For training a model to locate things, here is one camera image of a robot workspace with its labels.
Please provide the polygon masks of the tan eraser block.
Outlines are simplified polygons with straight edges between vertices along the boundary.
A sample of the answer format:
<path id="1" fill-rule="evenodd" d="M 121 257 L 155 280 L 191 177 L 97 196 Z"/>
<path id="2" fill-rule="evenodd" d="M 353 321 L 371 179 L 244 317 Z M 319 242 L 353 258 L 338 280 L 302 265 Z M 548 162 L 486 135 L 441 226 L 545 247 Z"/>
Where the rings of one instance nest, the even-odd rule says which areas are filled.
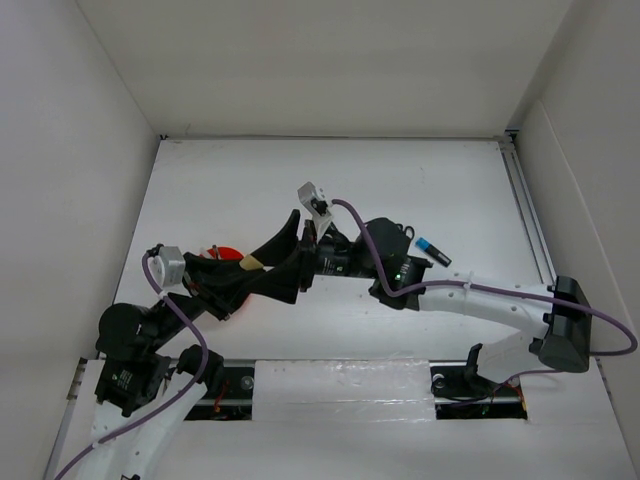
<path id="1" fill-rule="evenodd" d="M 261 270 L 264 264 L 256 259 L 253 255 L 246 255 L 240 262 L 239 267 L 244 271 Z"/>

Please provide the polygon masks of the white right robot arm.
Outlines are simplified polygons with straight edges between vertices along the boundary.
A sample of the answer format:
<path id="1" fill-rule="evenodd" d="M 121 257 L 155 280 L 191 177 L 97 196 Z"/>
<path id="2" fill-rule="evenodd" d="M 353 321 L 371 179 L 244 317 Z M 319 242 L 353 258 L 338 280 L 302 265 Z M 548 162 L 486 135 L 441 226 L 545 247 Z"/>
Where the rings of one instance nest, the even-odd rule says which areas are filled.
<path id="1" fill-rule="evenodd" d="M 269 274 L 284 276 L 292 295 L 309 289 L 317 275 L 370 278 L 370 295 L 392 309 L 447 312 L 513 329 L 501 340 L 471 347 L 462 369 L 471 392 L 486 393 L 524 372 L 588 371 L 592 315 L 574 279 L 514 290 L 483 286 L 471 273 L 438 279 L 427 272 L 431 262 L 409 255 L 410 226 L 376 218 L 350 241 L 318 218 L 299 230 L 299 216 L 293 211 L 288 224 L 253 254 Z"/>

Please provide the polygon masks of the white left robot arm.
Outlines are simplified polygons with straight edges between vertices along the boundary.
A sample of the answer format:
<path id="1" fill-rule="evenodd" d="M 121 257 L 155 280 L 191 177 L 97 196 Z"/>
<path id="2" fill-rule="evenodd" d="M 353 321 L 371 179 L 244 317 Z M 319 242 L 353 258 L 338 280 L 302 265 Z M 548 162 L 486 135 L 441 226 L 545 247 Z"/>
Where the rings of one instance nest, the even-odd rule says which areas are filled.
<path id="1" fill-rule="evenodd" d="M 212 247 L 200 257 L 158 246 L 142 261 L 158 302 L 115 303 L 99 320 L 104 356 L 97 380 L 90 445 L 74 459 L 80 479 L 151 479 L 186 420 L 246 420 L 253 364 L 225 365 L 208 349 L 195 320 L 211 311 L 227 318 L 230 303 L 205 292 L 198 267 L 241 262 L 240 252 Z"/>

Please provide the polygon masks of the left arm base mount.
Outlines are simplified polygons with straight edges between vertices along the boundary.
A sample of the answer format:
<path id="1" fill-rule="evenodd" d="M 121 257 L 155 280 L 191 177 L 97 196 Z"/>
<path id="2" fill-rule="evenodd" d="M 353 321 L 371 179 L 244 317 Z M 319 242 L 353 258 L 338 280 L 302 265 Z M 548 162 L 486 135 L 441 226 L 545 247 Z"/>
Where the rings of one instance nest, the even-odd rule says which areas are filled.
<path id="1" fill-rule="evenodd" d="M 186 421 L 245 421 L 252 419 L 254 363 L 225 366 L 223 384 L 207 393 L 186 415 Z"/>

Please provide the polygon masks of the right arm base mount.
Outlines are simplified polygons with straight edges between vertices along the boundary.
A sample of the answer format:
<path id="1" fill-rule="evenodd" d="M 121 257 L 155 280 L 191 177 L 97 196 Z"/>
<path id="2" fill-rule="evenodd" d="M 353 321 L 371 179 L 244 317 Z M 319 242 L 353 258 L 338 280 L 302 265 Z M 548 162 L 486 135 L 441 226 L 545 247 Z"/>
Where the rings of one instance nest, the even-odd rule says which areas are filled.
<path id="1" fill-rule="evenodd" d="M 436 365 L 431 368 L 431 393 L 437 420 L 528 419 L 518 378 L 498 384 L 467 378 L 461 365 Z"/>

